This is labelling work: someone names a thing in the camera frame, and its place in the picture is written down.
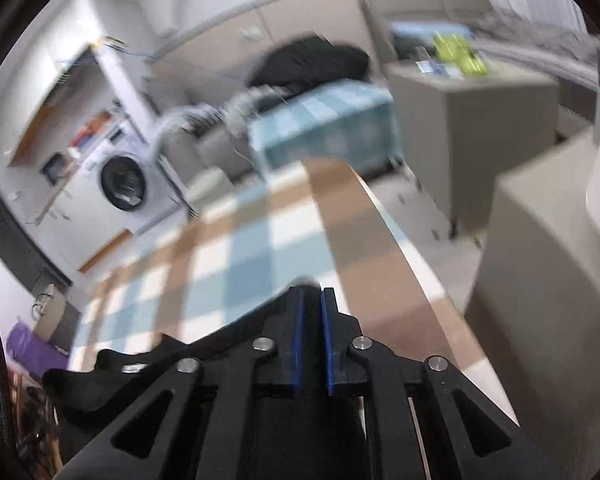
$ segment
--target tiled floor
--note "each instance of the tiled floor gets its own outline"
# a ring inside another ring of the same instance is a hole
[[[426,192],[416,190],[413,176],[392,173],[371,181],[369,187],[436,273],[456,308],[464,312],[481,258],[473,239],[460,235],[454,242],[448,240],[448,221]],[[71,291],[70,301],[81,308],[87,303],[88,289],[104,275],[125,260],[149,251],[161,235],[184,222],[186,214],[179,211],[129,240],[84,275],[84,283]]]

